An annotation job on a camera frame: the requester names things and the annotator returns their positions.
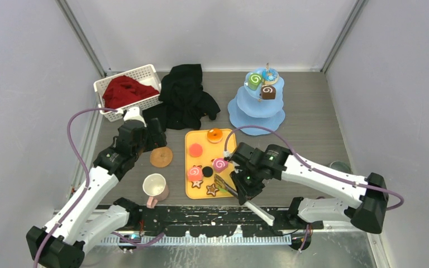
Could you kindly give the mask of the chocolate swirl roll cake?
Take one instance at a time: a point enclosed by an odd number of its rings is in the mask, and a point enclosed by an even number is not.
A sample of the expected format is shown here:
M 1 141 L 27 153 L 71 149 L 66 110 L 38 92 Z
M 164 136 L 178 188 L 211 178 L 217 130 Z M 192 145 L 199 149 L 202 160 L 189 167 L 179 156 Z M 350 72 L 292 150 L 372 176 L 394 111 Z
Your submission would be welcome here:
M 260 98 L 263 100 L 275 99 L 276 95 L 277 95 L 277 90 L 272 85 L 263 85 L 260 89 Z

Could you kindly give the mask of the pink cube cake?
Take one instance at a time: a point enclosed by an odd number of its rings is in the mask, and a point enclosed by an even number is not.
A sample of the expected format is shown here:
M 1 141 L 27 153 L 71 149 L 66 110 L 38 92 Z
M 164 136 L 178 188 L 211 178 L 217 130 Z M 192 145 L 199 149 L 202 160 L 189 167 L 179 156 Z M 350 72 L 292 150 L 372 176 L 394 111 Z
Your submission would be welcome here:
M 214 172 L 221 173 L 226 170 L 229 166 L 229 163 L 224 160 L 224 158 L 217 158 L 212 161 L 212 168 Z

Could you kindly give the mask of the metal tongs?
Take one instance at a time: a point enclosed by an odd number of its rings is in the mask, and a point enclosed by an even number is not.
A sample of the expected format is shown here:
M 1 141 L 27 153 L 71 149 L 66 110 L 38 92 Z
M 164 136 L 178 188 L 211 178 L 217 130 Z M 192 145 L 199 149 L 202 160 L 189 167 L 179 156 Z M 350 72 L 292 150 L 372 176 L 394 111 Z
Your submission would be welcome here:
M 214 182 L 217 185 L 217 187 L 224 189 L 225 191 L 233 195 L 235 198 L 237 198 L 238 201 L 241 200 L 237 191 L 233 187 L 231 187 L 227 182 L 225 182 L 218 174 L 214 175 Z M 264 211 L 259 206 L 257 206 L 256 204 L 250 201 L 246 201 L 244 205 L 247 206 L 257 216 L 259 216 L 267 225 L 269 226 L 274 225 L 275 217 L 273 215 Z

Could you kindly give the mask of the orange donut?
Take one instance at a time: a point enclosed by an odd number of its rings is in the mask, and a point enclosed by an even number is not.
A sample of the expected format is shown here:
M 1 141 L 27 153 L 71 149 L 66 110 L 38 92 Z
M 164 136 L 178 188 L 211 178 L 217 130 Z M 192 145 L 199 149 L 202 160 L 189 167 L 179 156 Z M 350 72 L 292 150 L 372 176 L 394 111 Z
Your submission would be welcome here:
M 212 128 L 207 132 L 207 140 L 210 143 L 219 143 L 223 140 L 223 131 L 219 128 Z

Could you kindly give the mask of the yellow tray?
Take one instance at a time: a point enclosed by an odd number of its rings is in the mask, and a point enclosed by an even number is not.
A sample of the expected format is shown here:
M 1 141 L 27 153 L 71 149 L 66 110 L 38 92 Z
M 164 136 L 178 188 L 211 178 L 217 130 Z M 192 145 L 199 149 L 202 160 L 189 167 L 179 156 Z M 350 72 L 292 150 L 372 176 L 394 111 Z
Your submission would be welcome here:
M 189 131 L 185 136 L 185 193 L 190 199 L 212 199 L 212 198 L 228 198 L 232 195 L 223 189 L 219 189 L 215 197 L 206 194 L 206 186 L 215 183 L 214 175 L 218 174 L 227 182 L 231 187 L 234 187 L 234 183 L 230 178 L 230 172 L 233 171 L 233 165 L 229 164 L 228 168 L 221 173 L 216 173 L 213 170 L 213 175 L 210 178 L 203 177 L 203 184 L 200 189 L 192 188 L 191 181 L 187 180 L 187 171 L 193 166 L 199 166 L 201 169 L 205 166 L 212 168 L 212 161 L 217 158 L 223 158 L 223 152 L 225 148 L 229 152 L 233 152 L 236 148 L 236 136 L 232 134 L 227 145 L 225 145 L 226 138 L 231 133 L 228 128 L 222 128 L 223 140 L 219 143 L 210 143 L 207 140 L 207 132 L 209 130 L 197 130 Z M 203 154 L 200 157 L 191 157 L 188 153 L 188 147 L 193 143 L 199 143 L 203 147 Z

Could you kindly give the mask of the pink swirl roll cake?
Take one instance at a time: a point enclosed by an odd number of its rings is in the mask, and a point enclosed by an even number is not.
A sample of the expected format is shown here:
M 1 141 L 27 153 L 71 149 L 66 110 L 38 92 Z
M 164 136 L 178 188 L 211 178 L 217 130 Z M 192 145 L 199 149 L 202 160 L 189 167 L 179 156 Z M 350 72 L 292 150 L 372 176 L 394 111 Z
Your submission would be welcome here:
M 203 180 L 203 172 L 199 166 L 190 167 L 187 171 L 188 181 L 200 181 Z

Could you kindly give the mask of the blue donut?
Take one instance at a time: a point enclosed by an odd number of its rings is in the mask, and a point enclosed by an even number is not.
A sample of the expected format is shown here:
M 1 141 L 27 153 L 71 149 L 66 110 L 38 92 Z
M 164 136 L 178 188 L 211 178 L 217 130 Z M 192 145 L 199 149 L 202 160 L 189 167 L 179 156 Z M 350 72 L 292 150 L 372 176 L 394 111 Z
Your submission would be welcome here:
M 279 80 L 279 74 L 274 68 L 264 69 L 261 73 L 261 77 L 265 85 L 273 85 Z

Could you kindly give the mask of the green roll cake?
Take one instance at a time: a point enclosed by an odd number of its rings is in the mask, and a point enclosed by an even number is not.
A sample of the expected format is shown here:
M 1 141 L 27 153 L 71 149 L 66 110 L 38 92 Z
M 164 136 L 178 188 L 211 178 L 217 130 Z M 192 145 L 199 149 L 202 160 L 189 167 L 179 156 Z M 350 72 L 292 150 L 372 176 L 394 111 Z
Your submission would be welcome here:
M 253 91 L 257 90 L 263 82 L 263 77 L 258 73 L 251 73 L 247 79 L 247 87 Z

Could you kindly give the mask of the blue three-tier cake stand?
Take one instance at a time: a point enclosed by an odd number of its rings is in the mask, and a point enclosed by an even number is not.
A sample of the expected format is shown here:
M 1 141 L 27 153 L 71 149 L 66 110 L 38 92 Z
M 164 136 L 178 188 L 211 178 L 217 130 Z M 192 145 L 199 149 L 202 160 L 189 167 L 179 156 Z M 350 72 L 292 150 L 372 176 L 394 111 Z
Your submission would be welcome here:
M 230 122 L 234 127 L 257 125 L 275 131 L 284 122 L 284 79 L 280 75 L 279 80 L 272 85 L 277 90 L 276 98 L 272 100 L 263 100 L 260 98 L 260 89 L 265 84 L 261 83 L 255 91 L 249 89 L 246 85 L 251 73 L 261 75 L 262 71 L 266 68 L 272 67 L 266 64 L 265 67 L 249 72 L 245 76 L 243 85 L 237 90 L 235 97 L 229 101 L 227 109 Z

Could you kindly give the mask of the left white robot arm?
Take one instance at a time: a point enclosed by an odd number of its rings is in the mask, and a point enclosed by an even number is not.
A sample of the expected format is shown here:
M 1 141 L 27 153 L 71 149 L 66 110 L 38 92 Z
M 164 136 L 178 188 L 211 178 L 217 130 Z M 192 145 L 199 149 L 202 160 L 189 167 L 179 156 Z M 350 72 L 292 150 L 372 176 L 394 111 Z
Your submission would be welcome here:
M 112 144 L 102 150 L 80 186 L 59 213 L 43 227 L 26 234 L 34 267 L 81 267 L 87 253 L 111 232 L 135 230 L 141 222 L 139 205 L 119 198 L 89 221 L 106 194 L 130 171 L 141 154 L 166 146 L 166 135 L 157 118 L 148 122 L 128 119 L 118 128 Z

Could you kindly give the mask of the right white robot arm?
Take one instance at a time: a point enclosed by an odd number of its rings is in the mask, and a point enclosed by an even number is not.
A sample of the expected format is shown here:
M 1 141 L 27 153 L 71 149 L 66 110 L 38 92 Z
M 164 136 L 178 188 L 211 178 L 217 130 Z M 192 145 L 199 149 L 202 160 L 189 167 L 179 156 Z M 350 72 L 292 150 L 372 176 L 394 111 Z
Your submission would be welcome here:
M 293 198 L 287 216 L 294 229 L 318 221 L 343 221 L 368 233 L 380 234 L 383 230 L 389 194 L 379 174 L 364 177 L 343 173 L 279 145 L 269 145 L 262 151 L 241 142 L 233 152 L 225 150 L 223 154 L 234 164 L 230 177 L 241 205 L 259 195 L 265 181 L 288 181 L 328 195 L 326 199 Z

